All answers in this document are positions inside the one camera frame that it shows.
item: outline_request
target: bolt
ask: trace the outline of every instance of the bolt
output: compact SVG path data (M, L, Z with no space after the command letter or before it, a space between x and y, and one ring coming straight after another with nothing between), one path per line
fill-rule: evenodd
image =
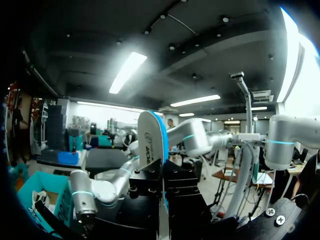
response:
M274 222L274 225L275 225L276 227L279 227L279 226L283 225L283 224L285 223L285 221L286 221L285 216L282 216L282 215L277 216L277 217L276 217L276 220L275 220L275 222Z
M129 187L129 191L130 192L136 192L138 189L137 189L137 187L136 186L131 186L131 187Z
M174 194L177 194L179 192L179 189L174 187L171 189L171 192L173 192Z
M276 214L276 211L272 208L269 207L266 211L265 211L265 215L267 215L268 217L272 217Z
M155 188L149 188L148 191L153 194L157 192L157 190Z

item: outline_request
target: fluorescent light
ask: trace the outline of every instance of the fluorescent light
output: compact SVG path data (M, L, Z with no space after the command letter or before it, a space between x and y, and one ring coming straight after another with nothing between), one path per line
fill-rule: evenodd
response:
M219 95L211 95L211 96L203 96L199 98L194 98L186 101L180 101L176 103L170 104L171 107L180 107L188 104L196 104L196 103L201 103L201 102L206 102L206 101L212 101L212 100L217 100L220 99Z
M224 124L226 124L226 125L240 124L240 121L239 121L239 120L235 120L235 121L224 121Z
M139 109L139 108L130 108L130 107L125 107L125 106L113 106L113 105L94 103L94 102L86 102L86 101L77 101L76 103L77 104L83 104L83 105L111 108L111 109L121 109L121 110L126 110L126 111L131 111L131 112L137 112L137 113L142 113L142 112L145 111L145 110ZM156 112L155 111L154 113L157 114L158 116L162 116L163 115L163 113L161 113L161 112Z
M288 94L289 88L295 76L299 57L298 26L284 9L281 8L281 11L286 29L287 57L284 79L279 96L276 100L277 103L282 103Z
M267 110L266 106L257 106L257 107L252 107L251 111L259 111L259 110Z
M137 69L146 59L146 56L136 52L132 52L113 80L109 93L117 94L126 83L126 81L137 71Z
M209 119L205 119L205 118L201 118L201 117L199 117L199 119L203 122L211 123L211 120L209 120Z
M194 116L195 114L190 112L190 113L182 113L182 114L179 114L180 117L191 117L191 116Z

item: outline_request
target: shoe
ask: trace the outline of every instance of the shoe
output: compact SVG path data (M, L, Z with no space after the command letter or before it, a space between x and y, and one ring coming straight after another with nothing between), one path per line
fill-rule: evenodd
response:
M35 204L38 201L41 201L43 205L45 205L47 208L49 207L50 199L45 191L41 191L41 192L32 191L32 209L35 211L37 211Z

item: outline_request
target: air vent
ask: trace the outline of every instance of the air vent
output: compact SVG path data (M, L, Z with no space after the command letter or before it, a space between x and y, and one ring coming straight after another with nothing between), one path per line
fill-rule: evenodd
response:
M178 110L172 106L164 106L158 109L160 112L176 113Z

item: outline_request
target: white cable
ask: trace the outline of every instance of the white cable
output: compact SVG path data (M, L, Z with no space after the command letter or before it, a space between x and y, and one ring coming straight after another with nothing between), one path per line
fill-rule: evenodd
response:
M245 145L248 145L248 143L246 142L244 145L242 145L242 147L240 148L240 151L237 153L237 155L236 155L236 157L235 157L235 161L237 161L237 159L241 156L240 153L242 153L243 147L244 147ZM221 204L220 204L219 207L217 208L217 210L216 210L216 212L215 212L215 214L214 214L214 216L213 216L212 219L215 219L215 218L217 217L218 212L219 212L220 208L222 207L222 204L223 204L224 201L225 201L225 198L226 198L226 196L227 196L227 192L228 192L229 187L230 187L230 183L231 183L231 181L232 181L232 178L234 177L235 169L236 169L236 165L233 164L231 176L230 176L230 178L229 178L229 182L228 182L228 185L227 185L227 187L226 187L225 193L224 193L224 195L223 195Z

